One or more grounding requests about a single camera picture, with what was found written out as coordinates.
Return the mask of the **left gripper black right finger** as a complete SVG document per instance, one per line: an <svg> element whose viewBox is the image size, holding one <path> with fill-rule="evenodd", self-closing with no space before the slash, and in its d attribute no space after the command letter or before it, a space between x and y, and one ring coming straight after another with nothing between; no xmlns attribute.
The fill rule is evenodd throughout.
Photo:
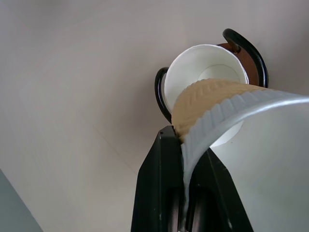
<svg viewBox="0 0 309 232"><path fill-rule="evenodd" d="M253 232L229 171L210 148L194 169L189 196L189 232Z"/></svg>

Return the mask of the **tan ribbed paper cup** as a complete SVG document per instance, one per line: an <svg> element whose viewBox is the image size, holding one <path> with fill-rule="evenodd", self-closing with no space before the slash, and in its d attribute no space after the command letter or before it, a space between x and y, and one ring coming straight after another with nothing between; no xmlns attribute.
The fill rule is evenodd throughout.
<svg viewBox="0 0 309 232"><path fill-rule="evenodd" d="M171 112L177 97L189 85L203 79L224 79L249 84L240 60L223 47L212 44L193 46L178 55L164 81L164 103Z"/></svg>
<svg viewBox="0 0 309 232"><path fill-rule="evenodd" d="M212 149L256 232L309 232L309 96L201 80L177 97L172 124L186 200L194 168Z"/></svg>

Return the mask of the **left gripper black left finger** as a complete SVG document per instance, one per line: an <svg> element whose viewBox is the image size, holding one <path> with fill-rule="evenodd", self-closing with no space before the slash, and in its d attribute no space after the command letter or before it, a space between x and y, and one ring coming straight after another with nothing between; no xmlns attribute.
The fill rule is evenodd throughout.
<svg viewBox="0 0 309 232"><path fill-rule="evenodd" d="M138 172L131 232L178 232L182 201L181 146L173 127L166 126Z"/></svg>

